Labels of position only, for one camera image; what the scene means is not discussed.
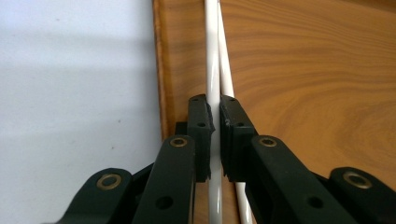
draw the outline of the wood grain surface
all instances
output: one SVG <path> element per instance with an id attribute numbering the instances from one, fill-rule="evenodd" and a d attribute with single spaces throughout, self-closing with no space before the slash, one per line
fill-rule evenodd
<path id="1" fill-rule="evenodd" d="M 154 0 L 163 137 L 205 93 L 203 0 Z M 313 172 L 352 166 L 396 189 L 396 4 L 221 0 L 235 97 Z M 198 184 L 195 223 L 207 222 Z M 238 223 L 224 185 L 224 223 Z"/>

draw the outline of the white wall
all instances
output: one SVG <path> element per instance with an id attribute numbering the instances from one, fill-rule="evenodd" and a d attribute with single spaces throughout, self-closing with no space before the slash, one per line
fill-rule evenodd
<path id="1" fill-rule="evenodd" d="M 150 0 L 0 0 L 0 223 L 55 222 L 160 145 Z"/>

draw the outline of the clamp jaw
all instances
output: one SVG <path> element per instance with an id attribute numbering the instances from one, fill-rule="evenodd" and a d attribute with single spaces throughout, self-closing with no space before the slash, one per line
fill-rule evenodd
<path id="1" fill-rule="evenodd" d="M 246 182 L 258 223 L 396 223 L 395 191 L 356 168 L 315 175 L 280 139 L 258 135 L 235 98 L 222 96 L 220 128 L 224 174 Z M 188 122 L 153 164 L 91 176 L 57 223 L 192 223 L 195 182 L 210 178 L 213 132 L 205 96 L 190 98 Z"/>

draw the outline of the white pipe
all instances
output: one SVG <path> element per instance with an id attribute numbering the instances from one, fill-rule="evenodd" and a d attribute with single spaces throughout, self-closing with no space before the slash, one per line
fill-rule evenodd
<path id="1" fill-rule="evenodd" d="M 220 79 L 221 92 L 224 95 L 234 97 L 233 79 L 231 76 L 230 60 L 228 58 L 227 43 L 225 39 L 224 24 L 221 15 L 221 6 L 219 3 L 219 62 L 220 62 Z M 239 217 L 242 224 L 252 224 L 251 209 L 248 204 L 248 198 L 245 193 L 245 183 L 236 183 L 236 197 L 238 201 Z"/>
<path id="2" fill-rule="evenodd" d="M 219 34 L 218 1 L 205 0 L 206 100 L 212 109 L 215 131 L 210 146 L 209 223 L 222 223 L 221 161 L 219 141 Z"/>

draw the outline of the metal grommet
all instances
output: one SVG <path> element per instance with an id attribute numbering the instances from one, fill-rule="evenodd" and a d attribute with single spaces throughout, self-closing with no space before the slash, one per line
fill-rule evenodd
<path id="1" fill-rule="evenodd" d="M 116 174 L 102 175 L 98 182 L 96 182 L 96 187 L 102 190 L 109 190 L 116 188 L 121 183 L 121 176 Z"/>
<path id="2" fill-rule="evenodd" d="M 187 139 L 182 137 L 177 137 L 171 140 L 172 147 L 184 147 L 187 145 Z"/>
<path id="3" fill-rule="evenodd" d="M 345 172 L 343 178 L 348 184 L 360 189 L 369 189 L 373 186 L 369 179 L 352 171 Z"/>
<path id="4" fill-rule="evenodd" d="M 274 147 L 276 146 L 276 141 L 270 137 L 263 137 L 259 140 L 259 143 L 265 147 Z"/>

